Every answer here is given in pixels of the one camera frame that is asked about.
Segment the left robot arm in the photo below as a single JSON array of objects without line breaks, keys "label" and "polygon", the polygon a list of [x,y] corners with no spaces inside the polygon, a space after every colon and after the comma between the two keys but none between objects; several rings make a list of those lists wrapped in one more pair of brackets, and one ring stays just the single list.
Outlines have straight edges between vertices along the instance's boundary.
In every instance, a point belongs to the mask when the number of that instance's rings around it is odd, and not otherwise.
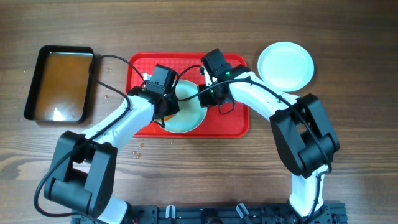
[{"label": "left robot arm", "polygon": [[118,151],[142,128],[179,111],[174,89],[134,87],[102,122],[58,139],[49,171],[36,192],[100,223],[132,223],[132,206],[113,195]]}]

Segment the orange green sponge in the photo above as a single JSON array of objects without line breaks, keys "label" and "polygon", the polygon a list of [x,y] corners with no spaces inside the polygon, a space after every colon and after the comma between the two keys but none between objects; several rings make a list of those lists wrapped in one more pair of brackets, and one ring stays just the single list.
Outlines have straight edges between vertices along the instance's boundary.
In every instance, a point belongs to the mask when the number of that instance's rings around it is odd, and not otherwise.
[{"label": "orange green sponge", "polygon": [[166,121],[172,119],[174,116],[175,116],[174,114],[168,115],[168,116],[165,116],[165,117],[163,117],[163,118],[157,119],[156,121],[157,121],[157,122],[161,122],[162,120],[164,120],[164,121],[166,122]]}]

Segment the light blue plate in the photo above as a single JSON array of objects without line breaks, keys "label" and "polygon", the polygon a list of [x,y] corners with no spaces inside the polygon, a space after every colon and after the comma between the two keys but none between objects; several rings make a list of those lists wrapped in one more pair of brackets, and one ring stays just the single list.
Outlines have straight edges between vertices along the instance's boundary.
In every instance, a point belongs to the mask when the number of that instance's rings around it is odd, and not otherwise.
[{"label": "light blue plate", "polygon": [[[188,98],[198,93],[198,85],[188,80],[180,80],[175,92],[179,99]],[[187,101],[179,101],[178,105],[180,111],[165,120],[166,131],[176,134],[187,133],[197,128],[205,119],[207,108],[200,106],[197,96]]]},{"label": "light blue plate", "polygon": [[276,42],[266,47],[257,61],[261,79],[284,92],[301,90],[315,72],[311,55],[293,42]]}]

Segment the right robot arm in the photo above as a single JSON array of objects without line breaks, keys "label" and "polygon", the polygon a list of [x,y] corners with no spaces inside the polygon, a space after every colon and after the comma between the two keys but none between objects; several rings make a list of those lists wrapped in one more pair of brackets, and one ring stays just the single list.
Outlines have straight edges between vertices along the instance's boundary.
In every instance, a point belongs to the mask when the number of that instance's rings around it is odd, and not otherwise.
[{"label": "right robot arm", "polygon": [[291,95],[271,87],[249,68],[224,63],[202,66],[202,106],[242,103],[271,124],[278,155],[292,174],[290,208],[302,223],[320,215],[324,177],[332,172],[340,144],[320,100],[313,94]]}]

